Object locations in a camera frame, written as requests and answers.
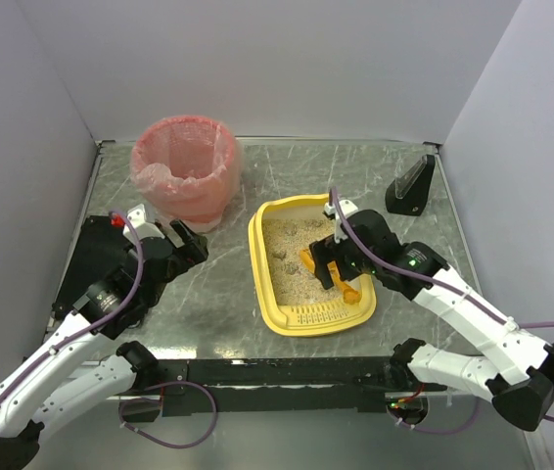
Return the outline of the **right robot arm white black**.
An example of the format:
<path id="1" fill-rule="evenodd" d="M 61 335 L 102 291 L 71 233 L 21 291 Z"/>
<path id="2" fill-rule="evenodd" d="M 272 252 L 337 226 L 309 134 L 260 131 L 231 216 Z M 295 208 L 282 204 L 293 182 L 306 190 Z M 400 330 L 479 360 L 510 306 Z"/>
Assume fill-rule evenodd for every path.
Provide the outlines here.
<path id="1" fill-rule="evenodd" d="M 435 250 L 402 243 L 382 215 L 326 204 L 333 234 L 311 243 L 314 275 L 326 289 L 335 264 L 343 281 L 366 274 L 447 323 L 476 350 L 448 352 L 418 339 L 398 345 L 392 356 L 421 383 L 469 393 L 492 404 L 508 423 L 534 431 L 554 402 L 554 342 L 520 326 L 481 297 Z"/>

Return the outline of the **orange litter scoop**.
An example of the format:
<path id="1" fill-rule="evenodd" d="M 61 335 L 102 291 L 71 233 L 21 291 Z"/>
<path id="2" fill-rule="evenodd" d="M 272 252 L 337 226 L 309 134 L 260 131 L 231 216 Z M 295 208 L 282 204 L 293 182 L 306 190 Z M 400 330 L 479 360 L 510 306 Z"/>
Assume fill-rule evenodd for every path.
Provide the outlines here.
<path id="1" fill-rule="evenodd" d="M 314 273 L 315 263 L 313 261 L 311 251 L 309 248 L 302 249 L 300 251 L 300 260 L 310 273 Z M 349 284 L 347 284 L 347 282 L 343 281 L 340 278 L 338 268 L 334 261 L 328 264 L 328 269 L 331 275 L 331 279 L 334 282 L 334 285 L 342 293 L 344 303 L 347 305 L 358 304 L 361 300 L 361 293 L 358 290 L 355 290 L 354 288 L 352 288 Z"/>

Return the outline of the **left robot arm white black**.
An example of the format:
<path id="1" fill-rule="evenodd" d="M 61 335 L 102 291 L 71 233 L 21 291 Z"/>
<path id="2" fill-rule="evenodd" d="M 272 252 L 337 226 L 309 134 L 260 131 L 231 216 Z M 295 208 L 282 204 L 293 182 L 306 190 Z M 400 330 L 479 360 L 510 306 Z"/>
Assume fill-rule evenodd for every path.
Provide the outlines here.
<path id="1" fill-rule="evenodd" d="M 140 325 L 169 283 L 207 259 L 207 238 L 179 220 L 126 227 L 103 216 L 86 219 L 53 305 L 60 327 L 0 382 L 0 469 L 25 468 L 72 419 L 158 377 L 158 360 L 137 341 L 72 374 Z"/>

